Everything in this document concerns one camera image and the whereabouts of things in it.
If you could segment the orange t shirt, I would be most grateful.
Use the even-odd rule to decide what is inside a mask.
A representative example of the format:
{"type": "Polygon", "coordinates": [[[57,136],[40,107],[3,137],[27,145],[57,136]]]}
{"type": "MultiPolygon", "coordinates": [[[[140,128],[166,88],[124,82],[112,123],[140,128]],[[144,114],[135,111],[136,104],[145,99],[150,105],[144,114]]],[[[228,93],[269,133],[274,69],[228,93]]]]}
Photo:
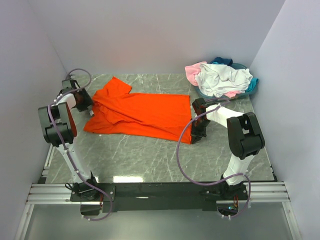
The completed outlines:
{"type": "Polygon", "coordinates": [[[93,117],[84,131],[125,134],[190,144],[190,97],[185,94],[132,93],[132,87],[113,77],[93,95],[93,117]]]}

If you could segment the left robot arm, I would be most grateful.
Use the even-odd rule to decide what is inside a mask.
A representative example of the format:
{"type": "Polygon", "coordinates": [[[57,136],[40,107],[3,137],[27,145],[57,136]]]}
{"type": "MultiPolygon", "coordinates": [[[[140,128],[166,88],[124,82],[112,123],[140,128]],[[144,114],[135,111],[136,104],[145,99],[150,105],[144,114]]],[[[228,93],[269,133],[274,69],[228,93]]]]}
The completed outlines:
{"type": "Polygon", "coordinates": [[[79,154],[76,143],[77,127],[71,110],[75,108],[79,112],[89,112],[92,116],[92,106],[93,100],[86,89],[81,88],[75,79],[69,78],[62,81],[62,90],[53,104],[38,109],[45,141],[60,152],[72,173],[73,183],[66,183],[65,187],[72,194],[88,201],[99,197],[100,188],[92,171],[85,166],[79,154]]]}

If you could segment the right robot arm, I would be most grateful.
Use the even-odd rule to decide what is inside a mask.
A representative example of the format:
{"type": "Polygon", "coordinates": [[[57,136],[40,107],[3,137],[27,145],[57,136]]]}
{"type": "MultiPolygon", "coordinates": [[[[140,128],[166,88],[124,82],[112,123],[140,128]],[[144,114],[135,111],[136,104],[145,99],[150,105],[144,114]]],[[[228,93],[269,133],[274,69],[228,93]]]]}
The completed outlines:
{"type": "Polygon", "coordinates": [[[227,129],[228,145],[231,158],[222,179],[231,175],[224,182],[218,184],[222,198],[230,200],[237,194],[243,184],[248,166],[254,156],[265,147],[265,139],[258,119],[253,112],[242,113],[221,106],[219,101],[208,103],[198,98],[192,103],[196,115],[200,116],[191,124],[191,143],[195,144],[206,137],[206,128],[210,122],[215,122],[227,129]]]}

